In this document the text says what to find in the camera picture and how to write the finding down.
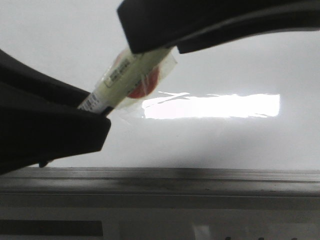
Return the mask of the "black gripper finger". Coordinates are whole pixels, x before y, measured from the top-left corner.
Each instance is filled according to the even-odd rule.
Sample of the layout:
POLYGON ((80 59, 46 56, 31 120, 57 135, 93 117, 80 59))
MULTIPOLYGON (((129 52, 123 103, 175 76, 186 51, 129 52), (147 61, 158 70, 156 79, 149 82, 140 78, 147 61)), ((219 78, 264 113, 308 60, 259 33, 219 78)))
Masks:
POLYGON ((0 172, 98 152, 111 128, 78 109, 88 92, 0 53, 0 172))
POLYGON ((135 54, 181 54, 246 37, 320 28, 317 0, 124 0, 117 15, 135 54))

